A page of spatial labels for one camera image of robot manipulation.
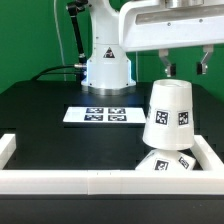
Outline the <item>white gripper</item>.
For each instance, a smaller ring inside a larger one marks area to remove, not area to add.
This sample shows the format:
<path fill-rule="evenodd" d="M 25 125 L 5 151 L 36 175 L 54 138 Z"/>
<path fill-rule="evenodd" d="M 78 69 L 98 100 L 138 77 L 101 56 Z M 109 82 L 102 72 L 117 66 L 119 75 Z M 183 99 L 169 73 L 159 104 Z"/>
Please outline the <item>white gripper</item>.
<path fill-rule="evenodd" d="M 214 46 L 224 43 L 224 0 L 137 0 L 124 4 L 119 14 L 119 44 L 126 52 L 159 50 L 168 77 L 176 65 L 170 48 L 203 46 L 197 74 L 208 69 Z"/>

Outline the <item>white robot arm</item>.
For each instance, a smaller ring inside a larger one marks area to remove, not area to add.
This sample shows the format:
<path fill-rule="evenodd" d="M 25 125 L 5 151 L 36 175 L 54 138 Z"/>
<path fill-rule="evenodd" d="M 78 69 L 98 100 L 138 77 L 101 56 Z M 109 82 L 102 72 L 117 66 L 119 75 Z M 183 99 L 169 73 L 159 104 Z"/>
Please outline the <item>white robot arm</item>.
<path fill-rule="evenodd" d="M 199 72 L 206 72 L 213 46 L 224 43 L 224 0 L 131 0 L 115 11 L 109 0 L 89 0 L 92 55 L 82 89 L 100 95 L 133 90 L 128 52 L 157 50 L 169 77 L 172 48 L 201 46 Z"/>

